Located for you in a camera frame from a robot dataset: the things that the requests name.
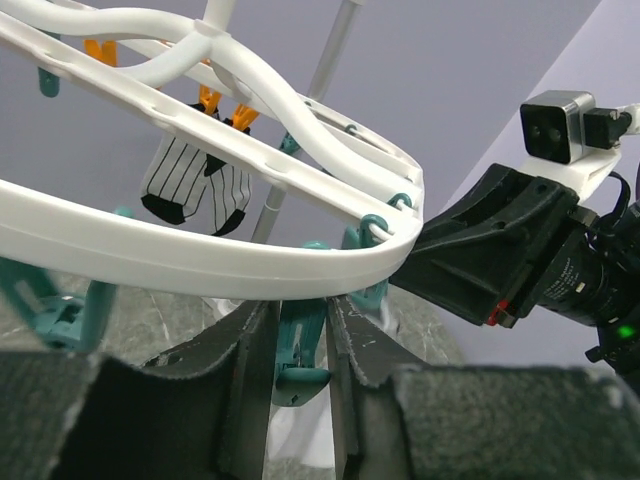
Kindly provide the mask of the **teal clothespin being pinched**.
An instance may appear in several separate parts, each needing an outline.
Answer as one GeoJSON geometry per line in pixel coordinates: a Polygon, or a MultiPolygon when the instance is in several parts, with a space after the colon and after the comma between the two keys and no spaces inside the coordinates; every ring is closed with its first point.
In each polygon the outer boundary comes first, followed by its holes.
{"type": "Polygon", "coordinates": [[[325,298],[281,303],[272,402],[300,407],[320,393],[331,373],[316,366],[316,352],[328,315],[325,298]]]}

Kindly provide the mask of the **white sock black cuff stripes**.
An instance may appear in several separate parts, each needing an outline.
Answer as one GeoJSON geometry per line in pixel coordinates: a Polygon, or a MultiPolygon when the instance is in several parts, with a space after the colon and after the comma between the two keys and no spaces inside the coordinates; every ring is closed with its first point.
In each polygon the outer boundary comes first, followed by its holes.
{"type": "MultiPolygon", "coordinates": [[[[204,297],[215,320],[233,312],[242,301],[204,297]]],[[[396,339],[399,322],[390,310],[388,296],[377,310],[365,310],[365,317],[396,339]]],[[[267,455],[270,461],[295,459],[302,465],[329,469],[335,465],[330,389],[301,407],[278,407],[269,423],[267,455]]]]}

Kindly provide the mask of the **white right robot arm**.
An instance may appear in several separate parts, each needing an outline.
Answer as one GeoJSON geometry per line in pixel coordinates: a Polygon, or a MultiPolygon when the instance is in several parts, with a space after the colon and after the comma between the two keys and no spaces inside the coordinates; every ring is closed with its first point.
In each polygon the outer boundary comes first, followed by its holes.
{"type": "Polygon", "coordinates": [[[639,370],[639,218],[627,182],[599,215],[570,188],[494,164],[427,221],[391,283],[477,326],[544,308],[596,329],[591,362],[639,370]]]}

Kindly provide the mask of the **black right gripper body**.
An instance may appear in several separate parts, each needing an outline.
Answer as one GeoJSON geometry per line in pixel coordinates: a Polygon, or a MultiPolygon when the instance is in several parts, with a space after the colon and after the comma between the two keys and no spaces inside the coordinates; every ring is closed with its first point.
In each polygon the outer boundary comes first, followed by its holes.
{"type": "Polygon", "coordinates": [[[607,322],[605,290],[608,273],[603,257],[593,250],[587,233],[597,214],[576,207],[551,239],[551,247],[533,277],[513,301],[513,316],[529,315],[541,306],[583,325],[607,322]]]}

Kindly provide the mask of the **white round clip hanger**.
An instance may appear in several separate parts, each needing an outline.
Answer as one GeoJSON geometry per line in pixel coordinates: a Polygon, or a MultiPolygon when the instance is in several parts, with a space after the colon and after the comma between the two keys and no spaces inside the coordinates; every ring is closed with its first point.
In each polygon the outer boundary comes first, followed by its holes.
{"type": "Polygon", "coordinates": [[[5,1],[1,40],[48,73],[164,131],[145,189],[179,212],[213,196],[221,228],[252,177],[351,224],[375,214],[358,250],[261,245],[121,217],[3,182],[4,257],[104,282],[201,297],[334,296],[388,278],[422,227],[422,170],[408,154],[298,94],[231,37],[231,1],[202,18],[75,1],[5,1]]]}

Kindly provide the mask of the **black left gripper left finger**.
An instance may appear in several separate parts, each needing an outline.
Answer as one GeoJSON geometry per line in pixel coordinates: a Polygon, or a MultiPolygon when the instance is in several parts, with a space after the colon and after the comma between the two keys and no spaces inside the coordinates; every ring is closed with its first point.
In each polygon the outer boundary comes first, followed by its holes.
{"type": "Polygon", "coordinates": [[[279,306],[249,301],[142,367],[1,355],[5,479],[258,479],[279,306]]]}

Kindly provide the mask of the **black and white striped sock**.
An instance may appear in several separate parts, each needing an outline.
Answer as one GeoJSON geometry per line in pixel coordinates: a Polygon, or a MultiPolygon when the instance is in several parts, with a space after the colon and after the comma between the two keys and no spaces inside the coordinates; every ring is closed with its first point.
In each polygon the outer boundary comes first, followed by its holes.
{"type": "Polygon", "coordinates": [[[141,184],[141,202],[156,217],[180,225],[192,216],[208,181],[207,154],[164,133],[141,184]]]}

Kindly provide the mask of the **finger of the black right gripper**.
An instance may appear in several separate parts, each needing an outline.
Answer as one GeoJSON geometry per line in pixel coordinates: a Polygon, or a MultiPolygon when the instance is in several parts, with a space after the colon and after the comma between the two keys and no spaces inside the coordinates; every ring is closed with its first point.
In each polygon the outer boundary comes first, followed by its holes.
{"type": "Polygon", "coordinates": [[[577,203],[558,182],[493,164],[424,223],[390,282],[471,324],[511,328],[533,307],[577,203]]]}

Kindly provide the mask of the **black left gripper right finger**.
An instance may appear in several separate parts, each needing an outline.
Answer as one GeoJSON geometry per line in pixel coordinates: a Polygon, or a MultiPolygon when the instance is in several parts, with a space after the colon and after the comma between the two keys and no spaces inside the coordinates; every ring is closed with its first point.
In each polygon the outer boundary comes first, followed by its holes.
{"type": "Polygon", "coordinates": [[[328,302],[340,479],[635,479],[639,402],[586,368],[432,366],[328,302]]]}

